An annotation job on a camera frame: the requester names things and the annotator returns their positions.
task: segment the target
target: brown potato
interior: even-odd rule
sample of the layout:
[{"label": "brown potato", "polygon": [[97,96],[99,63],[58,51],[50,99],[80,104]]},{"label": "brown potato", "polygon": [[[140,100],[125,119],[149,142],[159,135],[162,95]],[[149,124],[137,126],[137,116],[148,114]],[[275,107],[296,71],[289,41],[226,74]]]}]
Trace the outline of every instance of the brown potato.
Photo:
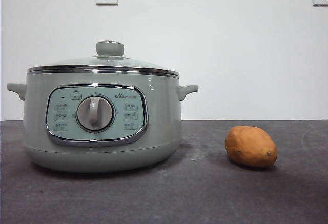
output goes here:
[{"label": "brown potato", "polygon": [[270,167],[278,156],[275,143],[258,127],[233,127],[225,139],[225,149],[232,161],[251,167]]}]

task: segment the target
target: dark gray countertop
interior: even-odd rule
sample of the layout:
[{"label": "dark gray countertop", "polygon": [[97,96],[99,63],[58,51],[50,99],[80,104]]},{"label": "dark gray countertop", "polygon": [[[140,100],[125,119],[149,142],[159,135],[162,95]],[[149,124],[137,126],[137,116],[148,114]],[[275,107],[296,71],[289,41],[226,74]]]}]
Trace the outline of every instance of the dark gray countertop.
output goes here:
[{"label": "dark gray countertop", "polygon": [[[232,126],[265,129],[275,166],[232,164]],[[328,223],[328,121],[183,121],[168,160],[105,174],[55,172],[23,152],[23,123],[1,122],[2,223]]]}]

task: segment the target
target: pot handle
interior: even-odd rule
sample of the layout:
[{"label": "pot handle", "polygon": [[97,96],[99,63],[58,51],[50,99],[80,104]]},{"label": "pot handle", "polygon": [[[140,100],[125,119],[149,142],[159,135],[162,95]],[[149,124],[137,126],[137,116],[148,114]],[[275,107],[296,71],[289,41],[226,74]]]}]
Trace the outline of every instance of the pot handle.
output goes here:
[{"label": "pot handle", "polygon": [[15,92],[19,95],[19,98],[24,101],[26,94],[26,85],[25,84],[16,84],[16,83],[8,83],[7,84],[8,91]]},{"label": "pot handle", "polygon": [[180,86],[178,88],[178,96],[179,100],[183,101],[187,94],[192,92],[198,92],[198,86],[197,85],[188,85],[188,86]]}]

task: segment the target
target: lid knob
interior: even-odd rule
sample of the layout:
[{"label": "lid knob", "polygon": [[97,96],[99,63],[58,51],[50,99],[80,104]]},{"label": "lid knob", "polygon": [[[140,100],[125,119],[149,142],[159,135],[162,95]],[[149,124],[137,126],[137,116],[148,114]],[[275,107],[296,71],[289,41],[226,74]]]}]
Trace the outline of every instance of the lid knob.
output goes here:
[{"label": "lid knob", "polygon": [[116,41],[100,41],[96,45],[99,56],[123,56],[124,45]]}]

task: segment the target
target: slow cooker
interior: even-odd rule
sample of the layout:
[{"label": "slow cooker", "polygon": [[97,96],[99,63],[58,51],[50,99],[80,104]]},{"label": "slow cooker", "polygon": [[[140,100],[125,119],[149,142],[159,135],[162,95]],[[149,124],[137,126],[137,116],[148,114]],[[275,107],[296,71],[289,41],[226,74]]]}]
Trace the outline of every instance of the slow cooker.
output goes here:
[{"label": "slow cooker", "polygon": [[98,56],[28,69],[7,84],[24,105],[24,148],[36,164],[68,172],[110,172],[160,162],[181,142],[180,101],[197,85],[179,73],[123,57],[124,45],[96,44]]}]

